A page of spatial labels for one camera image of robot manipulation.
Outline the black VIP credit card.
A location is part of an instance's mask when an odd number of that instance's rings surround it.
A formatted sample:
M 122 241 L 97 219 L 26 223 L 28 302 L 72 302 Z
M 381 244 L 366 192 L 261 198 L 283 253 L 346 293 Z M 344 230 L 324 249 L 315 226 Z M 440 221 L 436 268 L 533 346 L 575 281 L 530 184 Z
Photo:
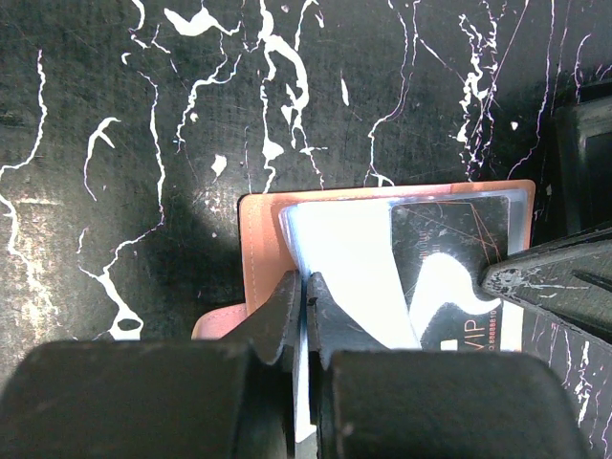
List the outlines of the black VIP credit card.
M 391 209 L 392 252 L 423 349 L 498 350 L 502 302 L 478 281 L 508 252 L 509 206 L 485 196 Z

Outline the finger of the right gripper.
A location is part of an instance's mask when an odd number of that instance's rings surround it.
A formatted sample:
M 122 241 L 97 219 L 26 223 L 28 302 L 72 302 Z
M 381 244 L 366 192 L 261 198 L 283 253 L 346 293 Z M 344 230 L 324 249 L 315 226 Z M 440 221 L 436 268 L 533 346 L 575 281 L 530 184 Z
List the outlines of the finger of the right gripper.
M 480 274 L 480 287 L 609 342 L 611 226 L 597 225 L 511 255 Z

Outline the pink leather card holder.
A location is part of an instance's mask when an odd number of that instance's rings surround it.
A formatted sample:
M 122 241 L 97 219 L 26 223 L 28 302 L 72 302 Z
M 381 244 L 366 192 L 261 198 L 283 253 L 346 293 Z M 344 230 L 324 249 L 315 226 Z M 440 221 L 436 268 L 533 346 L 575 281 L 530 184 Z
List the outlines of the pink leather card holder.
M 507 256 L 529 245 L 534 193 L 533 183 L 520 180 L 246 196 L 239 205 L 246 300 L 203 315 L 193 335 L 227 335 L 269 299 L 285 272 L 299 270 L 303 277 L 321 274 L 341 310 L 380 346 L 423 349 L 408 316 L 392 252 L 391 209 L 407 203 L 505 197 L 510 203 Z M 518 352 L 523 311 L 501 302 L 496 351 Z

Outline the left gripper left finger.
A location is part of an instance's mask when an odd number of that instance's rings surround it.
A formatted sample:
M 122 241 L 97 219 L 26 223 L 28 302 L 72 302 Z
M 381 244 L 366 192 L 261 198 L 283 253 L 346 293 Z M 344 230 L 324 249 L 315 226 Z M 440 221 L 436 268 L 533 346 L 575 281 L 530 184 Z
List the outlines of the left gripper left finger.
M 291 458 L 302 282 L 217 340 L 38 346 L 1 396 L 5 458 Z

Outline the black card box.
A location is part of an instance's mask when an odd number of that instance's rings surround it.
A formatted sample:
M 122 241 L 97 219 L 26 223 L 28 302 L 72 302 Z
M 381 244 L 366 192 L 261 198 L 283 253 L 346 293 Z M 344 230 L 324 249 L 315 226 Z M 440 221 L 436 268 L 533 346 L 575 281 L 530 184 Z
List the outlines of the black card box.
M 562 203 L 569 234 L 611 220 L 611 80 L 579 90 L 555 112 Z

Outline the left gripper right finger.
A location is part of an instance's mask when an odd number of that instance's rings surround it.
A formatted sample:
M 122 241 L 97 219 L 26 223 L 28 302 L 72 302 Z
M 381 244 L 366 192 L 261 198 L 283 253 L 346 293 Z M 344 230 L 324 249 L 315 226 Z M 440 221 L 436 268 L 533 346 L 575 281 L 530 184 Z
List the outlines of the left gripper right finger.
M 557 375 L 522 353 L 386 350 L 306 284 L 321 458 L 586 458 Z

